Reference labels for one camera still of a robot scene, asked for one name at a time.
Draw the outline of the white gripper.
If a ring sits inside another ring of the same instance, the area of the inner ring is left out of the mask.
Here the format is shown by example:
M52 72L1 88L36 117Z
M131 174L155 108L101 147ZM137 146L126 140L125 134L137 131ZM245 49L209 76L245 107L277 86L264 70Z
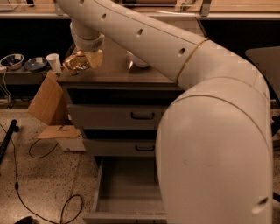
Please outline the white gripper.
M92 68L97 68L102 64L102 47L104 35L91 29L80 22L70 24L71 35L74 43L82 51L87 52L86 58Z

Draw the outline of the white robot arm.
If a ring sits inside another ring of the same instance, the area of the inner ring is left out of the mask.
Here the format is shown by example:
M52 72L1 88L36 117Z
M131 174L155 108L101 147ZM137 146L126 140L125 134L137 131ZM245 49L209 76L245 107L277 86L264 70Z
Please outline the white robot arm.
M57 0L77 36L96 30L184 89L157 131L168 224L272 224L270 93L213 41L111 0Z

